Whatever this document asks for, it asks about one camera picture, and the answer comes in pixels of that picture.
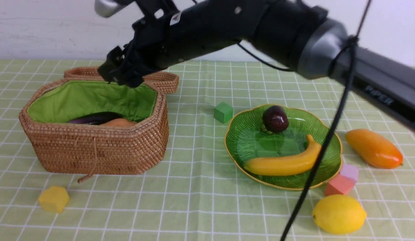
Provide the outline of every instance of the logo sticker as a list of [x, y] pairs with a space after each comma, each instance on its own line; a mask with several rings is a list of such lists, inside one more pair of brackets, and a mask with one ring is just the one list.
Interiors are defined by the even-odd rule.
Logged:
[[170, 26], [172, 26], [172, 25], [174, 25], [176, 23], [179, 23], [179, 21], [180, 21], [180, 15], [181, 15], [181, 12], [178, 12], [177, 14], [175, 14], [175, 15], [172, 16], [172, 18], [170, 19]]

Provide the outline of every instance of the lemon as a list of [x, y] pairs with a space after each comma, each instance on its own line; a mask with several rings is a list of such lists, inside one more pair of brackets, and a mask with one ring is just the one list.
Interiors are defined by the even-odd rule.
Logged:
[[330, 195], [313, 209], [313, 221], [324, 231], [344, 235], [359, 230], [367, 213], [359, 202], [348, 195]]

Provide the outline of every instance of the plum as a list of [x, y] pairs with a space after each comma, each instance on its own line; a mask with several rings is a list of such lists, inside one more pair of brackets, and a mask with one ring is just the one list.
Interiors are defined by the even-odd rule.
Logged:
[[268, 133], [281, 133], [289, 126], [285, 110], [279, 105], [272, 105], [262, 115], [261, 129]]

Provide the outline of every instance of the wicker basket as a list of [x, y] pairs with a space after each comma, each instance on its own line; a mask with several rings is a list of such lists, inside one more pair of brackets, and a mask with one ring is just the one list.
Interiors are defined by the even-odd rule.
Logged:
[[[152, 78], [179, 77], [158, 73]], [[43, 123], [29, 116], [27, 110], [34, 101], [70, 81], [103, 80], [64, 78], [47, 84], [34, 94], [19, 114], [24, 132], [47, 171], [85, 174], [78, 180], [80, 183], [93, 174], [142, 174], [163, 159], [169, 138], [167, 102], [165, 94], [152, 82], [145, 83], [158, 92], [152, 114], [131, 127]]]
[[[76, 67], [65, 71], [65, 78], [89, 77], [93, 79], [103, 78], [97, 71], [98, 67]], [[154, 85], [157, 89], [165, 94], [175, 93], [179, 85], [179, 76], [170, 75], [168, 72], [160, 71], [143, 77], [147, 84]]]

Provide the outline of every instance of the green plate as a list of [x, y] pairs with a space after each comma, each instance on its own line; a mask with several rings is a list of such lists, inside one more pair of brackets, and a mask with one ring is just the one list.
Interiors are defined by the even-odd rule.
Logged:
[[[225, 148], [238, 168], [253, 180], [286, 190], [302, 190], [309, 171], [292, 176], [262, 176], [244, 169], [244, 162], [255, 157], [280, 157], [301, 153], [307, 147], [306, 135], [322, 145], [329, 128], [313, 114], [296, 109], [282, 108], [289, 126], [280, 134], [267, 134], [260, 130], [262, 114], [273, 104], [261, 105], [233, 117], [225, 134]], [[342, 143], [335, 134], [324, 155], [311, 188], [320, 186], [335, 177], [342, 166]]]

